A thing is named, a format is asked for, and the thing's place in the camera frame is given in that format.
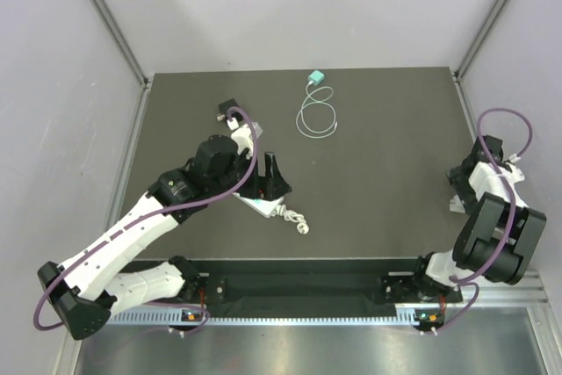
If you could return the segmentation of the white power strip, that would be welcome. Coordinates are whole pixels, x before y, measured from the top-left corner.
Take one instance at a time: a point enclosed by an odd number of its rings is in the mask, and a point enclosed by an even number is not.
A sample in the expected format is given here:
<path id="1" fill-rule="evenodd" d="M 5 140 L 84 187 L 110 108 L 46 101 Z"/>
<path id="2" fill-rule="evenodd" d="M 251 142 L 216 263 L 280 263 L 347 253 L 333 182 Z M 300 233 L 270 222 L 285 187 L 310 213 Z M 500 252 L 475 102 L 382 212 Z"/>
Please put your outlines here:
<path id="1" fill-rule="evenodd" d="M 276 213 L 276 209 L 280 206 L 283 201 L 284 197 L 268 201 L 259 198 L 244 198 L 238 193 L 234 193 L 233 196 L 238 198 L 241 202 L 252 208 L 254 211 L 258 212 L 265 218 L 269 218 Z"/>

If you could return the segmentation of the white cube adapter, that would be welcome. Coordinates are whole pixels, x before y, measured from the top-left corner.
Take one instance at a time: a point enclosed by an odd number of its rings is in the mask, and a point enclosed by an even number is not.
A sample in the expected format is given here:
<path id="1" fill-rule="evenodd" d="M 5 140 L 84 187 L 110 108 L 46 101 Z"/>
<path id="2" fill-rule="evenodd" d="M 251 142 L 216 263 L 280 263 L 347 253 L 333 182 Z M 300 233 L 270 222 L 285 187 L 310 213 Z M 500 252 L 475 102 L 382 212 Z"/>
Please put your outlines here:
<path id="1" fill-rule="evenodd" d="M 452 213 L 465 213 L 465 205 L 459 196 L 455 195 L 449 203 L 449 210 Z"/>

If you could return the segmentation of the black cube adapter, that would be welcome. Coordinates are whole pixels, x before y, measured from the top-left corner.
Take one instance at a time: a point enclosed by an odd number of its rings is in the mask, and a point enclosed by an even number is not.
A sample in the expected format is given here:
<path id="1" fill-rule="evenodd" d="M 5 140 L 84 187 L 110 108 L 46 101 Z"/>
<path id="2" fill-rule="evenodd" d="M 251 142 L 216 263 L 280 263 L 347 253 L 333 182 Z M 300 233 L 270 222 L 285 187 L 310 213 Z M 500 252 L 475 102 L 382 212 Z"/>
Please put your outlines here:
<path id="1" fill-rule="evenodd" d="M 240 122 L 243 120 L 243 117 L 240 113 L 238 113 L 238 108 L 239 105 L 233 98 L 220 103 L 218 105 L 218 114 L 216 116 L 216 119 L 218 121 L 235 119 L 236 121 Z"/>

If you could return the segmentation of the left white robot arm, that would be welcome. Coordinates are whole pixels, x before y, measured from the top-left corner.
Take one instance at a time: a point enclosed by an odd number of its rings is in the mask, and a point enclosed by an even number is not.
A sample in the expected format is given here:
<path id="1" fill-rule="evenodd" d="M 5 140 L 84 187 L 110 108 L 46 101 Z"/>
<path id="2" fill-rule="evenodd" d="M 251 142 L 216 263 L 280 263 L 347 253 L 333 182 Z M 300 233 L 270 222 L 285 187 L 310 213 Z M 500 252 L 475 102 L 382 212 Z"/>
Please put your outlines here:
<path id="1" fill-rule="evenodd" d="M 164 234 L 231 194 L 277 201 L 291 192 L 274 153 L 258 172 L 250 141 L 213 135 L 180 168 L 162 173 L 133 208 L 89 247 L 62 263 L 38 271 L 41 304 L 49 303 L 71 336 L 83 340 L 110 318 L 130 308 L 171 300 L 198 299 L 202 282 L 192 262 L 174 256 L 156 266 L 125 273 L 124 268 Z"/>

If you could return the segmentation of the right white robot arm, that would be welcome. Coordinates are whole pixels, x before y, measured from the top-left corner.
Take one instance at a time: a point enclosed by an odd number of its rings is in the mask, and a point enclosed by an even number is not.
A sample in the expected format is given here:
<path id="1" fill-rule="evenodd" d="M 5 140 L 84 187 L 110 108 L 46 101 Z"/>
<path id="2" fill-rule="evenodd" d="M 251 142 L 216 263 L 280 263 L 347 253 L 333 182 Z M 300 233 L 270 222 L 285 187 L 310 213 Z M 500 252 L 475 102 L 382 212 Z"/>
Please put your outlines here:
<path id="1" fill-rule="evenodd" d="M 546 225 L 546 216 L 532 209 L 515 185 L 525 180 L 522 170 L 503 160 L 502 140 L 490 135 L 475 141 L 469 155 L 449 170 L 455 196 L 450 210 L 468 220 L 453 248 L 419 257 L 410 278 L 411 293 L 428 301 L 448 294 L 457 280 L 476 273 L 508 236 L 482 277 L 493 283 L 517 284 L 529 267 Z"/>

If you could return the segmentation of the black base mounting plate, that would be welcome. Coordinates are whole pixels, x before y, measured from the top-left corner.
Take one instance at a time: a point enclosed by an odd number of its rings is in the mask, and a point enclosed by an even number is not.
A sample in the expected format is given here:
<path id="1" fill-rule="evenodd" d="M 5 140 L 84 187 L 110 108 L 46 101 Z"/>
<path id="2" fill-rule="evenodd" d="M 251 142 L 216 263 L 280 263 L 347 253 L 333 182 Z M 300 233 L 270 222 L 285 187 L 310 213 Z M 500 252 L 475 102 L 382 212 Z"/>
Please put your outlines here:
<path id="1" fill-rule="evenodd" d="M 394 316 L 401 305 L 442 310 L 459 292 L 422 300 L 413 258 L 199 259 L 204 302 L 214 317 L 346 318 Z"/>

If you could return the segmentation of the teal charger block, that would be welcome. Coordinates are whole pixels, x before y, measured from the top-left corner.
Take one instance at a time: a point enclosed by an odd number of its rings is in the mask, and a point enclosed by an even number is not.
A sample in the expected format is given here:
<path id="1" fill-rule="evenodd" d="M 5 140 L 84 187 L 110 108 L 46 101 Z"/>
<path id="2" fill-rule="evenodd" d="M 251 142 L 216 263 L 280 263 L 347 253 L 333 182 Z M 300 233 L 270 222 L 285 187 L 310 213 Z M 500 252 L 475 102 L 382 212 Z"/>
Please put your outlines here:
<path id="1" fill-rule="evenodd" d="M 325 75 L 323 72 L 319 70 L 315 70 L 309 74 L 307 77 L 308 85 L 318 86 L 321 84 L 325 79 Z"/>

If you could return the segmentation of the right aluminium frame post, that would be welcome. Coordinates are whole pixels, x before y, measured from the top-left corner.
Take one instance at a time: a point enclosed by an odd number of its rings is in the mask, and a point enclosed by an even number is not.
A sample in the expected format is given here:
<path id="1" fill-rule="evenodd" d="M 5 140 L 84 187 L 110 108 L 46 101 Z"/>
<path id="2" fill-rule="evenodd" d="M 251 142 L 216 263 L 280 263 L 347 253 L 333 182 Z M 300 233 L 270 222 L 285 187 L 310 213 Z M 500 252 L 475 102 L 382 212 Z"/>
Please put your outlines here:
<path id="1" fill-rule="evenodd" d="M 486 13 L 460 64 L 457 69 L 453 71 L 454 80 L 457 83 L 461 83 L 467 75 L 480 50 L 499 22 L 501 14 L 506 9 L 509 1 L 510 0 L 493 0 L 489 11 Z"/>

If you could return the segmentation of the aluminium frame post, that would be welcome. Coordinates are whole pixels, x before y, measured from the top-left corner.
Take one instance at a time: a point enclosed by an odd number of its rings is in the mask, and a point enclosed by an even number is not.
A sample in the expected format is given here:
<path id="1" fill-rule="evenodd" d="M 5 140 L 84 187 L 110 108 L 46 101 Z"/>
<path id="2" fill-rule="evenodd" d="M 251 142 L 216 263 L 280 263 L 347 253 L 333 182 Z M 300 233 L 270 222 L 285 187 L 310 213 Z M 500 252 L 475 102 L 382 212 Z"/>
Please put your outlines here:
<path id="1" fill-rule="evenodd" d="M 454 80 L 457 83 L 461 83 L 467 75 L 480 50 L 499 22 L 501 14 L 506 9 L 509 1 L 510 0 L 493 0 L 489 11 L 486 13 L 460 64 L 457 69 L 453 71 Z"/>
<path id="2" fill-rule="evenodd" d="M 148 85 L 148 77 L 142 70 L 139 61 L 136 59 L 133 50 L 130 48 L 124 33 L 121 31 L 116 18 L 113 16 L 107 2 L 105 0 L 90 0 L 98 17 L 102 21 L 104 27 L 108 31 L 113 43 L 119 50 L 126 65 L 132 72 L 135 80 L 141 87 Z"/>

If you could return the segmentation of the left aluminium frame post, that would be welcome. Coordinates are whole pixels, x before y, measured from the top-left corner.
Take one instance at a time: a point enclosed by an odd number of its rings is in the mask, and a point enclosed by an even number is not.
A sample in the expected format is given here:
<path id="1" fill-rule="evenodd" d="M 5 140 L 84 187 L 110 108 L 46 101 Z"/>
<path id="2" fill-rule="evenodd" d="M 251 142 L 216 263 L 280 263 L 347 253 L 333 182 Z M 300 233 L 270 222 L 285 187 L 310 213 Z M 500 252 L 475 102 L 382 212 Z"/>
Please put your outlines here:
<path id="1" fill-rule="evenodd" d="M 90 0 L 98 17 L 102 21 L 104 27 L 108 31 L 113 43 L 119 50 L 126 65 L 132 72 L 135 80 L 141 87 L 148 85 L 148 77 L 142 70 L 139 61 L 136 59 L 133 50 L 130 48 L 124 33 L 121 31 L 116 18 L 113 16 L 107 2 L 105 0 Z"/>

